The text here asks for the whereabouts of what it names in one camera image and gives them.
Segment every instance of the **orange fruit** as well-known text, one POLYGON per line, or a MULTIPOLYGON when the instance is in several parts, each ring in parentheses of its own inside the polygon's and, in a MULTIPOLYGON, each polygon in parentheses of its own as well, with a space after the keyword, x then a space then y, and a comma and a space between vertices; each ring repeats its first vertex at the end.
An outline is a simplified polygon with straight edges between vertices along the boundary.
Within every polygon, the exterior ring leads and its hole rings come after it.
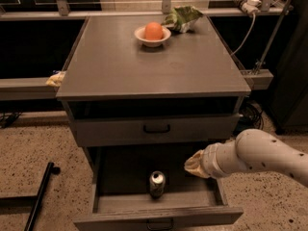
POLYGON ((145 39, 160 40, 163 38, 163 27, 160 23, 150 22, 145 26, 145 39))

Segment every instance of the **floor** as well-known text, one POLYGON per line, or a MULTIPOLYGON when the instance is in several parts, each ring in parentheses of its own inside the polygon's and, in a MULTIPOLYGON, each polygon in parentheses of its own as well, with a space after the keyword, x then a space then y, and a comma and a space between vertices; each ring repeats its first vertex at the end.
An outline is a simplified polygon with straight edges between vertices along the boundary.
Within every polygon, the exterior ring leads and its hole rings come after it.
MULTIPOLYGON (((263 117, 263 130, 275 135, 272 122, 263 117)), ((276 137, 308 153, 308 132, 276 137)), ((22 114, 0 131, 0 138, 0 196, 36 193, 47 163, 53 162, 61 173, 51 176, 35 230, 77 231, 73 220, 89 212, 92 172, 65 113, 22 114)), ((236 173, 222 183, 229 205, 242 207, 244 214, 233 225, 185 230, 308 230, 308 190, 290 178, 273 172, 236 173)), ((23 230, 28 216, 29 209, 0 208, 0 229, 23 230)))

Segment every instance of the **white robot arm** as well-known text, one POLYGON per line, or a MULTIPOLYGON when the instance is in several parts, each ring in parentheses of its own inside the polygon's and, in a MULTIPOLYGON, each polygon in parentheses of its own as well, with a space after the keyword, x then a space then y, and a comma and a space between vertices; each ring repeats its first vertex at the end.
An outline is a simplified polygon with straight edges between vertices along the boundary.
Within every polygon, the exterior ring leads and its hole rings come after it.
POLYGON ((234 141, 214 143, 199 150, 186 161, 185 170, 202 178, 275 171, 308 188, 308 154, 257 129, 244 130, 234 141))

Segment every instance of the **bowl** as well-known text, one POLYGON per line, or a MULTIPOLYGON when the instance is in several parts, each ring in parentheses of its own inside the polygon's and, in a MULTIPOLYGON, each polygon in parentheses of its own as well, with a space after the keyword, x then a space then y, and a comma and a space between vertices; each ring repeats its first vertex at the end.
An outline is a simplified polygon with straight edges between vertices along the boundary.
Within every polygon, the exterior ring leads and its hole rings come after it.
POLYGON ((139 42, 144 44, 147 47, 158 47, 160 46, 163 42, 165 42, 167 39, 170 38, 171 36, 171 31, 163 26, 163 38, 160 40, 147 40, 145 39, 145 26, 137 28, 135 30, 135 37, 138 39, 139 42))

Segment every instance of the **closed drawer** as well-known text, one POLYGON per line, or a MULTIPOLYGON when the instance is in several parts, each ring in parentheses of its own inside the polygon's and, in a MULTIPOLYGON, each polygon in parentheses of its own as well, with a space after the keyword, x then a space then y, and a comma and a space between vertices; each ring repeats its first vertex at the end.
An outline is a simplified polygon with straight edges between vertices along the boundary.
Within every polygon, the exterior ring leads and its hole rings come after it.
POLYGON ((206 141, 230 137, 239 115, 82 119, 72 124, 78 146, 206 141))
POLYGON ((184 170, 195 152, 188 145, 131 145, 98 149, 93 180, 93 212, 74 220, 83 230, 171 230, 232 224, 242 208, 228 206, 221 183, 184 170), (164 194, 149 194, 149 175, 166 177, 164 194))

